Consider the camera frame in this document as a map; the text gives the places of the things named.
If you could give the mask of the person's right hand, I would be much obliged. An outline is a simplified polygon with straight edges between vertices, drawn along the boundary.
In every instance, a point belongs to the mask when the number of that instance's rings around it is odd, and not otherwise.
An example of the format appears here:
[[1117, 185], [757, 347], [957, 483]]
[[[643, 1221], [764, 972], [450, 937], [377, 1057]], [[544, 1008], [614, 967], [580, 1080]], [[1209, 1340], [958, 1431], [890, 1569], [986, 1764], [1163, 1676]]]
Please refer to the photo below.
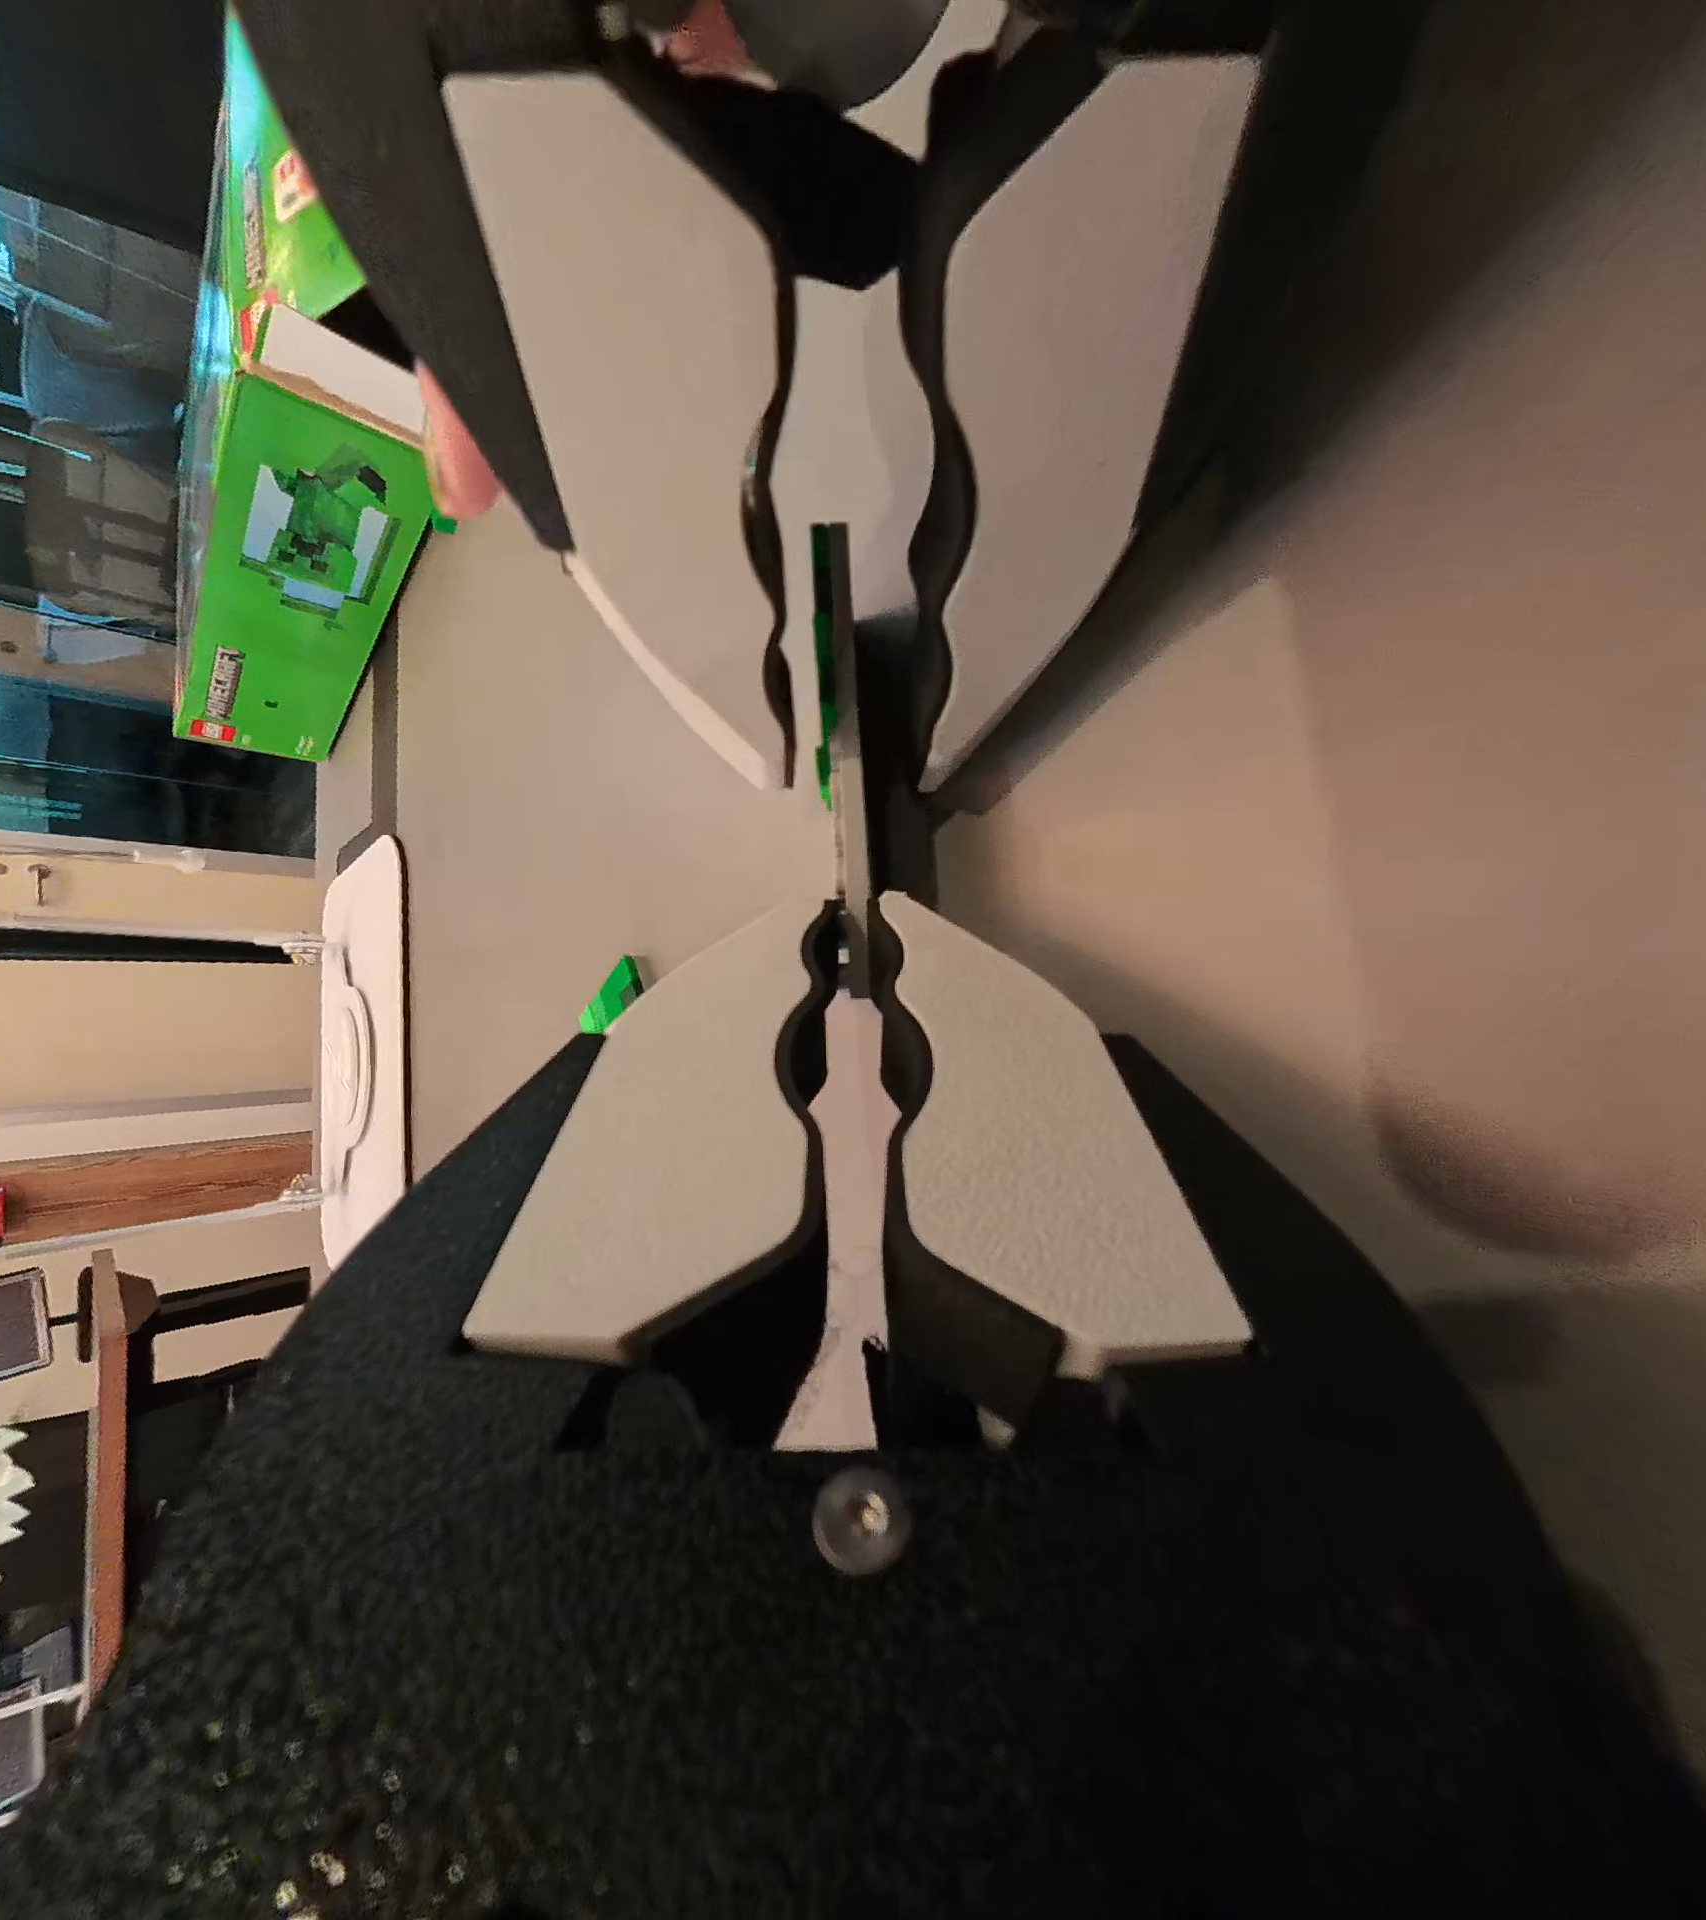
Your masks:
[[422, 457], [435, 512], [450, 522], [479, 521], [500, 501], [500, 480], [424, 361], [415, 365], [415, 378], [424, 409]]

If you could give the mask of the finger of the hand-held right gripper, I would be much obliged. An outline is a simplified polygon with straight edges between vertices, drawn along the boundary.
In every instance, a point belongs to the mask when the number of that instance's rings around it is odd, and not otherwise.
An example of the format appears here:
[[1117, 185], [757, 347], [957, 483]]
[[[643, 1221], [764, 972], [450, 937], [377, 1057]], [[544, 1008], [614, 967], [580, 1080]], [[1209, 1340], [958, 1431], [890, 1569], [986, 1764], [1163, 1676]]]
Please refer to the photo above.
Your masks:
[[908, 542], [923, 794], [1123, 561], [1261, 82], [1261, 55], [1095, 52], [983, 52], [937, 81], [905, 232], [933, 429]]
[[608, 78], [468, 75], [443, 104], [569, 578], [726, 766], [789, 789], [784, 573], [748, 530], [748, 457], [786, 371], [764, 226]]

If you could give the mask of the background wooden desk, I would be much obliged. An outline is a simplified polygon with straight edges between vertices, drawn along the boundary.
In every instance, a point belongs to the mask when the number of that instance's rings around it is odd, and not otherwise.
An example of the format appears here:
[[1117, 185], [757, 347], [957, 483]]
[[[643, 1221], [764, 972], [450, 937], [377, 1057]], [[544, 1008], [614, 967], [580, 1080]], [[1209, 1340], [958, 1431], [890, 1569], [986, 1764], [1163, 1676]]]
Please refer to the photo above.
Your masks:
[[173, 1514], [264, 1360], [314, 1294], [308, 1267], [160, 1291], [106, 1248], [77, 1294], [77, 1353], [92, 1365], [80, 1702], [114, 1669]]

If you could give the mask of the grey desk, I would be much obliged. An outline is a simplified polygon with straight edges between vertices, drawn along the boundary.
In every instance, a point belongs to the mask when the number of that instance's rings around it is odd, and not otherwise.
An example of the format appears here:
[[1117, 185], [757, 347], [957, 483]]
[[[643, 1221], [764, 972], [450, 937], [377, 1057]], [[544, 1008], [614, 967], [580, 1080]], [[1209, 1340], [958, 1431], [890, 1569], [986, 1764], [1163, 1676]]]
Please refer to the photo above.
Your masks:
[[1382, 1257], [1706, 1787], [1706, 4], [1405, 85], [953, 900]]

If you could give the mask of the wooden pillar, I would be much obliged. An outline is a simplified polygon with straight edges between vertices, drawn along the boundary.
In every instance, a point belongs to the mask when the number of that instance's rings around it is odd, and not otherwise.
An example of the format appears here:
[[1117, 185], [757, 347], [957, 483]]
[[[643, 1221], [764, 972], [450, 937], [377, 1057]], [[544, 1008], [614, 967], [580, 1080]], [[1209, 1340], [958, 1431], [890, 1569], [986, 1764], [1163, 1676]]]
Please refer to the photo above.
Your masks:
[[245, 1213], [303, 1197], [310, 1134], [255, 1137], [0, 1162], [7, 1243], [105, 1237]]

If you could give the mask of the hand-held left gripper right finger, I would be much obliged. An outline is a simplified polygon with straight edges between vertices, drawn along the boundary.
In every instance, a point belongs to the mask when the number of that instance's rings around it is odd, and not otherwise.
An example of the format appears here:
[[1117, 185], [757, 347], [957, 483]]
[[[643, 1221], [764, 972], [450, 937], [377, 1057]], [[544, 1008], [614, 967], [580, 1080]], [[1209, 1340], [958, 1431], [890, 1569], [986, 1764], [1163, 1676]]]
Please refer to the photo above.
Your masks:
[[875, 939], [894, 1349], [943, 1385], [1243, 1354], [1250, 1318], [1095, 1021], [908, 894]]

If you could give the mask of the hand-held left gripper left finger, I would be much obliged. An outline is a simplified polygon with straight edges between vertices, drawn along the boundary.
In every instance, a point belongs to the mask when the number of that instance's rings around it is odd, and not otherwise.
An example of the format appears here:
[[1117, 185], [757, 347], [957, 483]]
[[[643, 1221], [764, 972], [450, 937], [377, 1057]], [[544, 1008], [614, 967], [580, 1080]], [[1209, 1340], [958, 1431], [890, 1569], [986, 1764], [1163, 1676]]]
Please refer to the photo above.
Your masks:
[[470, 1349], [636, 1362], [824, 1233], [815, 1103], [840, 933], [834, 899], [776, 906], [613, 1023], [467, 1314]]

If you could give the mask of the green toy box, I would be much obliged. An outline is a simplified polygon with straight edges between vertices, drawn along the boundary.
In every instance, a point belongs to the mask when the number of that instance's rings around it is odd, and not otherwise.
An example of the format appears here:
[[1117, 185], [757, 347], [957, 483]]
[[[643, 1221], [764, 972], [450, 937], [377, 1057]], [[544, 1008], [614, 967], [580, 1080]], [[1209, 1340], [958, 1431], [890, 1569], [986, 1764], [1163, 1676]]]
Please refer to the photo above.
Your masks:
[[220, 52], [177, 464], [173, 733], [324, 763], [435, 527], [426, 405], [236, 13]]

